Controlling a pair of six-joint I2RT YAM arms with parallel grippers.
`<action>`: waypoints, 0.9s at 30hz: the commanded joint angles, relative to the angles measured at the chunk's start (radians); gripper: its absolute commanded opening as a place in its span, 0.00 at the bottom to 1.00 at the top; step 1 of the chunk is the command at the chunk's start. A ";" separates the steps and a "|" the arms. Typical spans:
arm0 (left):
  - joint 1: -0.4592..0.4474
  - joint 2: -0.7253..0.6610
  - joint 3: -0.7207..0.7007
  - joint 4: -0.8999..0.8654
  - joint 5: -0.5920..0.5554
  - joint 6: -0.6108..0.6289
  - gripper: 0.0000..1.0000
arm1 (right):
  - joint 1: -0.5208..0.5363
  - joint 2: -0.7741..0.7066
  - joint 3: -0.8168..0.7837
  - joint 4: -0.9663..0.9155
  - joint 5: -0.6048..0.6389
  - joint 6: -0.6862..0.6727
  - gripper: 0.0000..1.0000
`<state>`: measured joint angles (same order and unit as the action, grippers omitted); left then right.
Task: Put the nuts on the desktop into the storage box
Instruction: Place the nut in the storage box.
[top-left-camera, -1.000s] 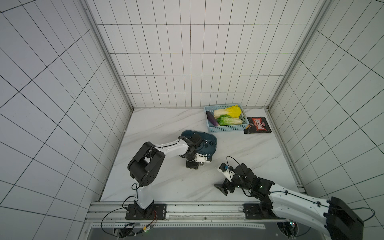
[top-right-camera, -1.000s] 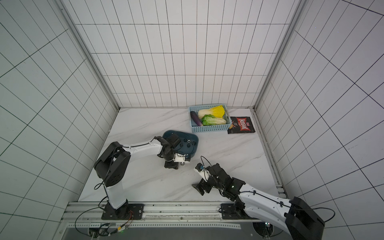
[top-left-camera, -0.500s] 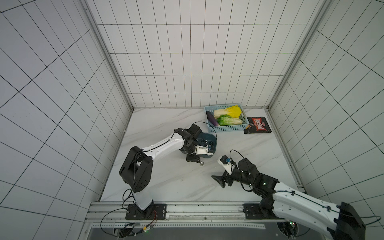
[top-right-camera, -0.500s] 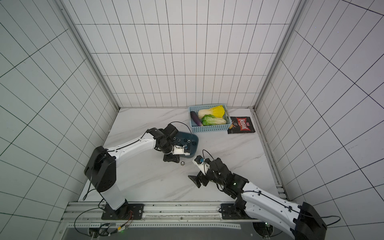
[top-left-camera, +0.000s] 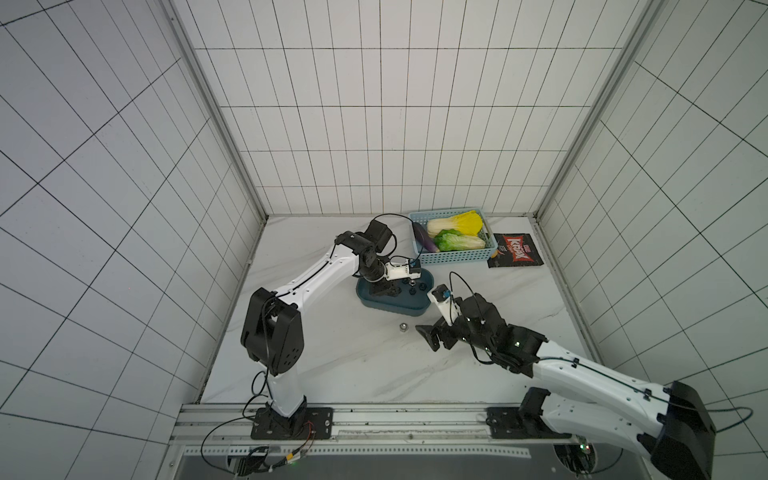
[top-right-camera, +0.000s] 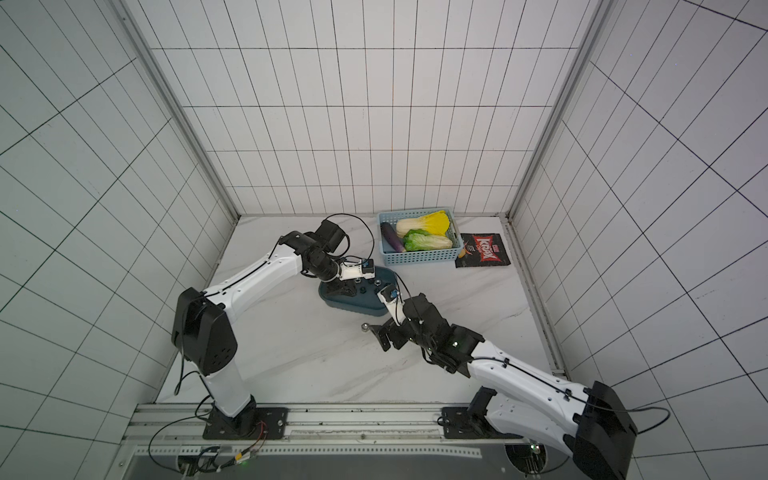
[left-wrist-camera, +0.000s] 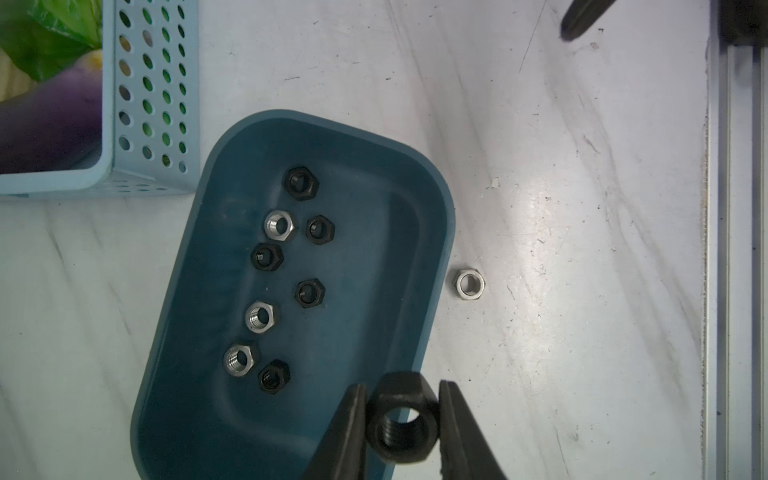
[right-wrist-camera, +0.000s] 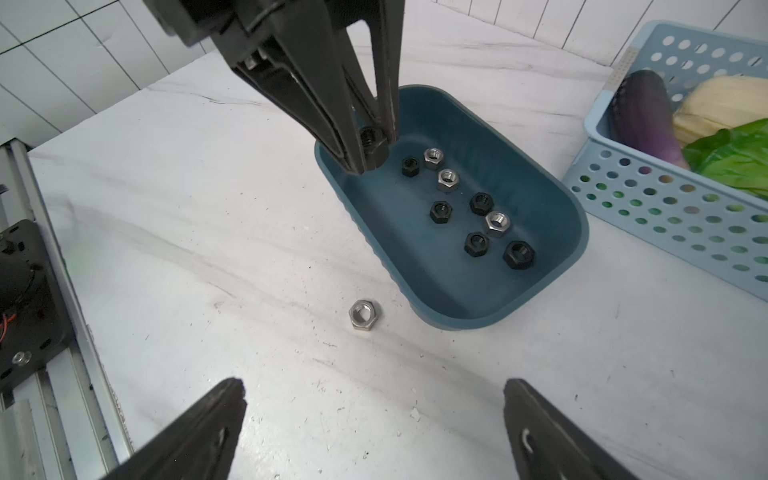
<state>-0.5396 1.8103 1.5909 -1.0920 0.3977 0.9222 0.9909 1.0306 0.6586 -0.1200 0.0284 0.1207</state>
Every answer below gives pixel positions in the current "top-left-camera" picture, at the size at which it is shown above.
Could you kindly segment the dark teal storage box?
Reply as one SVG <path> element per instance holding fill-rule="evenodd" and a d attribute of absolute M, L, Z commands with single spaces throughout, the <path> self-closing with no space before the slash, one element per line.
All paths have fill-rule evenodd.
<path fill-rule="evenodd" d="M 363 292 L 363 285 L 360 279 L 357 280 L 356 294 L 361 303 L 371 309 L 382 310 L 390 313 L 418 317 L 423 315 L 431 305 L 429 292 L 434 288 L 434 276 L 428 270 L 423 269 L 421 278 L 414 283 L 406 280 L 394 281 L 401 289 L 401 292 L 395 297 L 371 297 Z M 419 290 L 419 284 L 425 283 L 428 286 L 426 291 Z M 412 296 L 410 289 L 415 288 L 417 294 Z"/>

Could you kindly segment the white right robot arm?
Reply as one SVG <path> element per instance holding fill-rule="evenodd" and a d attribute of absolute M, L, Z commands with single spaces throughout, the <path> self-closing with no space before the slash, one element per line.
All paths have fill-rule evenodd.
<path fill-rule="evenodd" d="M 616 372 L 526 327 L 507 323 L 475 293 L 457 298 L 440 285 L 428 298 L 439 310 L 417 331 L 434 351 L 458 342 L 482 351 L 487 363 L 533 379 L 517 410 L 530 435 L 576 436 L 648 459 L 670 479 L 709 479 L 716 427 L 699 393 Z"/>

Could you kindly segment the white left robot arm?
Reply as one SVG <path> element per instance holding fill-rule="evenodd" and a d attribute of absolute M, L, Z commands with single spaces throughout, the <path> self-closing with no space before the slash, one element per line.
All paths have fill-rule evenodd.
<path fill-rule="evenodd" d="M 306 402 L 293 368 L 303 353 L 302 320 L 309 307 L 355 274 L 371 284 L 390 283 L 389 263 L 382 253 L 392 238 L 387 225 L 372 220 L 363 232 L 339 234 L 320 260 L 287 284 L 251 295 L 240 343 L 251 360 L 265 367 L 270 409 L 279 417 L 295 416 Z"/>

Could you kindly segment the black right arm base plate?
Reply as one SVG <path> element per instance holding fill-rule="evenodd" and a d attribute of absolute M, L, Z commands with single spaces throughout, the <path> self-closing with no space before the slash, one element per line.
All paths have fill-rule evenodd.
<path fill-rule="evenodd" d="M 547 389 L 532 387 L 517 407 L 488 407 L 486 425 L 493 439 L 564 440 L 570 434 L 558 433 L 543 421 L 543 403 L 551 395 Z"/>

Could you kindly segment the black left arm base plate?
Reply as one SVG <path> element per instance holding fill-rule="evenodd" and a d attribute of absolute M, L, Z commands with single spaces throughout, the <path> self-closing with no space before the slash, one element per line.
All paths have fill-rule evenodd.
<path fill-rule="evenodd" d="M 252 440 L 326 440 L 331 437 L 334 410 L 329 407 L 300 407 L 283 417 L 270 407 L 260 408 L 253 417 Z"/>

